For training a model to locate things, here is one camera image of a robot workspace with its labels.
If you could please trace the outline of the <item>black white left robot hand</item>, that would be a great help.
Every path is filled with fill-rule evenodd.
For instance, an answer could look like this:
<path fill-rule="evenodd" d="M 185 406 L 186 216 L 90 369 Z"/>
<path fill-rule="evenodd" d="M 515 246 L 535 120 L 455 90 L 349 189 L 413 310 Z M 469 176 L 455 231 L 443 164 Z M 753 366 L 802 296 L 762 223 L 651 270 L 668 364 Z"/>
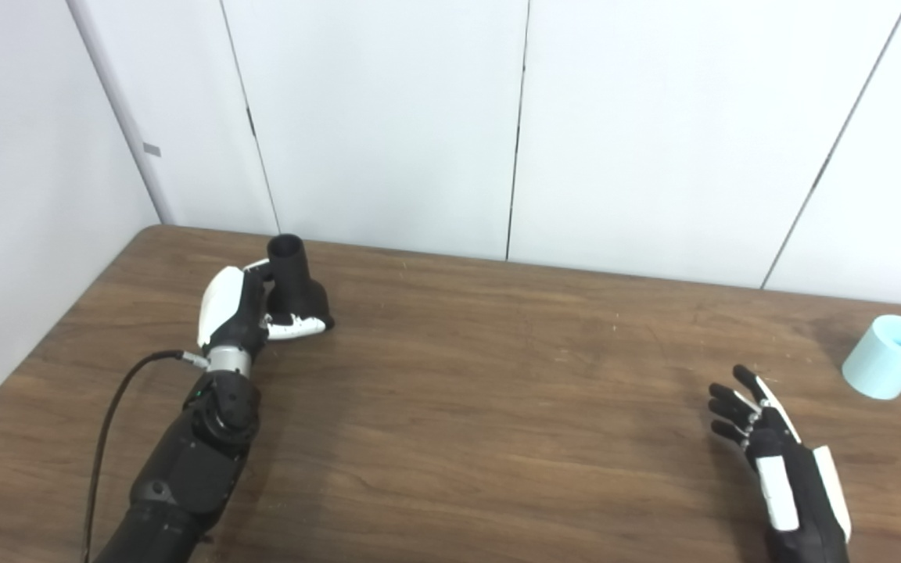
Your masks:
<path fill-rule="evenodd" d="M 225 267 L 211 279 L 198 317 L 203 350 L 235 346 L 257 355 L 267 341 L 323 334 L 335 321 L 328 293 L 303 260 L 262 260 Z"/>

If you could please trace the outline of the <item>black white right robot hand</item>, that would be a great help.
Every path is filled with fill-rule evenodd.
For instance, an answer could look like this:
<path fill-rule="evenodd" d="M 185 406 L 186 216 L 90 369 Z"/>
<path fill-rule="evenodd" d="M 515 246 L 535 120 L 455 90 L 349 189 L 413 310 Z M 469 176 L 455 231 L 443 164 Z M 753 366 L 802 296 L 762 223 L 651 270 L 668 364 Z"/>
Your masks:
<path fill-rule="evenodd" d="M 766 508 L 772 562 L 848 562 L 852 521 L 829 446 L 806 446 L 783 403 L 750 368 L 733 377 L 751 393 L 712 382 L 714 434 L 739 446 L 755 472 Z"/>

